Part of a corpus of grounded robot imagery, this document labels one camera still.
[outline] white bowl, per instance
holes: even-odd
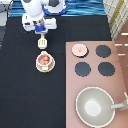
[[[112,97],[99,87],[87,87],[76,98],[76,111],[80,119],[91,127],[105,127],[115,116]]]

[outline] black tablecloth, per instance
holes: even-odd
[[[66,128],[65,43],[111,40],[107,16],[56,19],[57,29],[46,35],[56,62],[49,73],[35,66],[40,35],[22,33],[21,17],[8,19],[0,51],[0,128]]]

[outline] small bowl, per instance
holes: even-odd
[[[49,62],[47,64],[43,63],[44,56],[49,58]],[[55,66],[54,58],[48,54],[46,51],[42,51],[41,54],[36,59],[36,67],[40,72],[49,72]]]

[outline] pink plate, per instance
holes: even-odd
[[[78,57],[84,56],[87,53],[87,47],[83,44],[75,44],[72,47],[72,53]]]

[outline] black circle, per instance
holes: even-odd
[[[75,72],[79,76],[82,76],[82,77],[87,76],[89,75],[90,71],[91,71],[91,68],[89,64],[87,64],[86,62],[79,62],[75,66]]]
[[[87,53],[86,53],[85,55],[83,55],[83,56],[79,56],[79,58],[84,58],[84,57],[86,57],[88,54],[89,54],[89,50],[88,50],[88,48],[87,48]]]
[[[99,45],[96,48],[96,54],[102,58],[106,58],[111,55],[111,49],[106,45]]]
[[[100,63],[98,70],[103,76],[112,76],[115,72],[114,66],[109,62]]]

